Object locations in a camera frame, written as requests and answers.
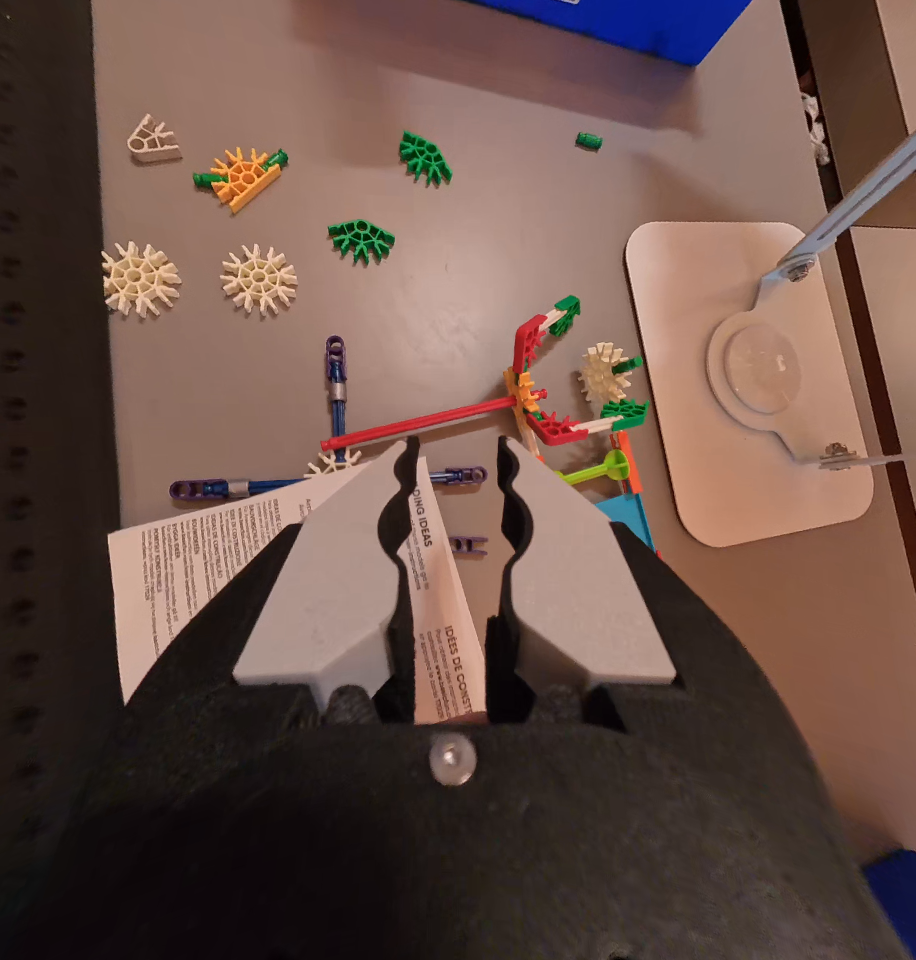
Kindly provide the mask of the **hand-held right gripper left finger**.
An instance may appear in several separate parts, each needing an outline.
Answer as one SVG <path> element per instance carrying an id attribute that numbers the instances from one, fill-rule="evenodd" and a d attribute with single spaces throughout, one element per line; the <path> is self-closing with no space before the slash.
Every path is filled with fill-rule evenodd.
<path id="1" fill-rule="evenodd" d="M 242 686 L 305 685 L 324 710 L 342 687 L 381 694 L 415 719 L 415 639 L 409 575 L 420 442 L 394 442 L 301 523 L 234 668 Z"/>

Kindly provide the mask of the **cream snowflake connector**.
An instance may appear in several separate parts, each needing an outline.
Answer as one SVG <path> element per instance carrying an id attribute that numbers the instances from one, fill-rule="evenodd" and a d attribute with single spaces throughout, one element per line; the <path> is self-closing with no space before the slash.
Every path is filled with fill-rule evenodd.
<path id="1" fill-rule="evenodd" d="M 102 252 L 104 304 L 123 317 L 134 313 L 144 321 L 159 317 L 160 306 L 170 308 L 182 284 L 177 267 L 167 254 L 134 241 L 115 244 L 115 251 Z"/>
<path id="2" fill-rule="evenodd" d="M 284 253 L 273 246 L 242 246 L 222 261 L 222 290 L 236 310 L 261 317 L 277 316 L 295 300 L 297 275 Z"/>

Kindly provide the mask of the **blue plastic bin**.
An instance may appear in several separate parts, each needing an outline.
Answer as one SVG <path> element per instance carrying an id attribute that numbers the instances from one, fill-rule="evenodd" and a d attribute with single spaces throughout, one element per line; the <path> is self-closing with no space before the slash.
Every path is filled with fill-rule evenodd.
<path id="1" fill-rule="evenodd" d="M 698 66 L 749 1 L 480 1 L 479 5 L 681 66 Z"/>

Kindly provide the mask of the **blue plastic container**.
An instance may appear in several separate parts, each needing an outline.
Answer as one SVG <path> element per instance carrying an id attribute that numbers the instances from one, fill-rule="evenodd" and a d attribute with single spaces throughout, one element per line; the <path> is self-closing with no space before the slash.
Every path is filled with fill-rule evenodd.
<path id="1" fill-rule="evenodd" d="M 894 850 L 863 868 L 872 894 L 916 959 L 916 851 Z"/>

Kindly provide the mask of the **white document stand board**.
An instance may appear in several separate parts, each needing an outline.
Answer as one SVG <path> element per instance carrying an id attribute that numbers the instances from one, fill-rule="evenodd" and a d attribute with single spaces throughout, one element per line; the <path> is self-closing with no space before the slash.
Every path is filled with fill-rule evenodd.
<path id="1" fill-rule="evenodd" d="M 916 130 L 916 1 L 876 2 L 908 132 Z"/>

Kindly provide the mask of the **green fan connector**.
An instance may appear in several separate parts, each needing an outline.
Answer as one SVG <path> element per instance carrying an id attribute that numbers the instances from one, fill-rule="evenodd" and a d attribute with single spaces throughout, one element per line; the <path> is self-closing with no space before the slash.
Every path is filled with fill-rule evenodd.
<path id="1" fill-rule="evenodd" d="M 424 178 L 427 186 L 452 182 L 452 168 L 440 148 L 427 138 L 404 130 L 398 144 L 398 158 L 414 182 Z"/>
<path id="2" fill-rule="evenodd" d="M 395 246 L 394 234 L 364 219 L 338 222 L 327 228 L 332 249 L 353 263 L 380 263 Z"/>

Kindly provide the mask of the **multicolour toy construction model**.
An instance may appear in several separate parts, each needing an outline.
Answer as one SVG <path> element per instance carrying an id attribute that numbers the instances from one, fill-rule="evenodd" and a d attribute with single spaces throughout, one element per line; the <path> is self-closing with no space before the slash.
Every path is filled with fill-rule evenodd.
<path id="1" fill-rule="evenodd" d="M 548 392 L 536 385 L 534 366 L 547 337 L 562 338 L 572 328 L 581 312 L 578 296 L 558 300 L 544 314 L 526 320 L 514 333 L 512 363 L 502 374 L 505 393 L 477 404 L 457 407 L 439 413 L 408 418 L 382 426 L 348 432 L 343 437 L 322 440 L 320 453 L 367 446 L 378 441 L 421 434 L 433 428 L 463 424 L 490 414 L 509 411 L 513 414 L 519 438 L 525 449 L 539 462 L 544 450 L 565 447 L 604 436 L 609 451 L 604 460 L 592 467 L 561 474 L 569 486 L 608 478 L 620 492 L 597 505 L 610 522 L 627 526 L 645 546 L 657 553 L 644 509 L 642 482 L 635 462 L 630 431 L 647 419 L 649 403 L 638 402 L 627 395 L 630 374 L 614 375 L 612 366 L 629 357 L 612 342 L 599 342 L 584 352 L 579 370 L 583 394 L 594 418 L 583 421 L 545 411 L 542 402 Z"/>

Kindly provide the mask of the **clear acrylic bracket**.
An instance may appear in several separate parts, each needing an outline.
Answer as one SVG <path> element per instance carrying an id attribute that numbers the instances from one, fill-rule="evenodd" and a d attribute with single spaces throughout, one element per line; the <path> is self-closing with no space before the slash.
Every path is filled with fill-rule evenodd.
<path id="1" fill-rule="evenodd" d="M 706 376 L 740 425 L 773 433 L 798 463 L 828 448 L 864 450 L 860 417 L 824 279 L 767 281 L 750 311 L 723 320 L 706 350 Z"/>

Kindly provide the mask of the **small cream fan connector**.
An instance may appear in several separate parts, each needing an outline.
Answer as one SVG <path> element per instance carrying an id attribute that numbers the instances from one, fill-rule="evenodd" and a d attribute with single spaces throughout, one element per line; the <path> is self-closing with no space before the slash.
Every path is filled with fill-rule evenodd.
<path id="1" fill-rule="evenodd" d="M 173 162 L 183 158 L 176 134 L 147 113 L 127 139 L 131 159 L 138 163 Z"/>

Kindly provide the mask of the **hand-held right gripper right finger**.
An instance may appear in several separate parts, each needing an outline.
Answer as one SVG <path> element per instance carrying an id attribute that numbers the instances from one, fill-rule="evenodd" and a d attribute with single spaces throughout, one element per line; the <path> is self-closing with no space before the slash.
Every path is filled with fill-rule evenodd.
<path id="1" fill-rule="evenodd" d="M 556 690 L 677 675 L 611 522 L 517 440 L 499 438 L 501 532 L 512 547 L 486 637 L 486 710 L 521 723 Z"/>

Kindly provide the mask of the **yellow connector green rod assembly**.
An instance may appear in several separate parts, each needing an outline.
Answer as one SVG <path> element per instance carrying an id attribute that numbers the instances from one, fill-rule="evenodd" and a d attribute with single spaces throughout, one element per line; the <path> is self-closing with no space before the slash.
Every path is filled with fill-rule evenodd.
<path id="1" fill-rule="evenodd" d="M 237 213 L 277 181 L 289 163 L 285 150 L 272 153 L 241 148 L 226 150 L 216 157 L 207 172 L 193 173 L 192 183 L 199 190 L 212 191 L 231 213 Z"/>

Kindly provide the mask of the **black perforated chair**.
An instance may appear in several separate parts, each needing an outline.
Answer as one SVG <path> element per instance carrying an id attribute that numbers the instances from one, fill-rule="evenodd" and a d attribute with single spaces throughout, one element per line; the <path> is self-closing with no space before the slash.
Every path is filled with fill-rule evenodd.
<path id="1" fill-rule="evenodd" d="M 119 702 L 90 2 L 0 2 L 0 859 L 60 830 Z"/>

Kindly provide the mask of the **white instruction leaflet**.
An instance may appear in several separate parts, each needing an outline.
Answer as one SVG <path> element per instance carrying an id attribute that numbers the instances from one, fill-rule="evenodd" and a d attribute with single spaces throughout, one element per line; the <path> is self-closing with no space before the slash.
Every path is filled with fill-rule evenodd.
<path id="1" fill-rule="evenodd" d="M 167 646 L 284 526 L 300 523 L 364 465 L 244 499 L 130 527 L 107 537 L 120 686 L 125 701 Z M 486 714 L 485 657 L 425 457 L 409 501 L 411 533 L 399 549 L 410 578 L 415 633 L 415 721 Z"/>

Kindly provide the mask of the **blue rod snowflake assembly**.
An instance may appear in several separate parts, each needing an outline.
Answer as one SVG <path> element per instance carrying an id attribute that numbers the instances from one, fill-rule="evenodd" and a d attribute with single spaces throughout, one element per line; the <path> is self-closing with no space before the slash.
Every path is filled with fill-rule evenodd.
<path id="1" fill-rule="evenodd" d="M 347 351 L 338 335 L 327 338 L 324 349 L 324 370 L 328 386 L 328 403 L 333 437 L 346 434 L 347 406 Z M 338 474 L 357 465 L 361 451 L 340 448 L 321 452 L 319 463 L 310 462 L 306 474 L 300 478 L 259 481 L 254 479 L 198 479 L 177 480 L 169 487 L 169 497 L 177 502 L 199 503 L 250 498 L 291 486 L 319 475 Z M 482 465 L 450 466 L 430 474 L 433 484 L 440 486 L 479 485 L 488 478 Z"/>

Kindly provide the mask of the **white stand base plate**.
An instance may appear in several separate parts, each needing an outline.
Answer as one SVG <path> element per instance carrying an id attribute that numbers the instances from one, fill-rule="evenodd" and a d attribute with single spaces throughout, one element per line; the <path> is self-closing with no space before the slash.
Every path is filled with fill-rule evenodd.
<path id="1" fill-rule="evenodd" d="M 677 512 L 706 546 L 851 522 L 873 499 L 870 466 L 796 462 L 775 434 L 735 421 L 708 381 L 714 331 L 753 309 L 765 282 L 788 282 L 770 272 L 803 237 L 787 222 L 646 222 L 625 249 Z M 818 263 L 804 279 L 813 271 L 824 280 Z"/>

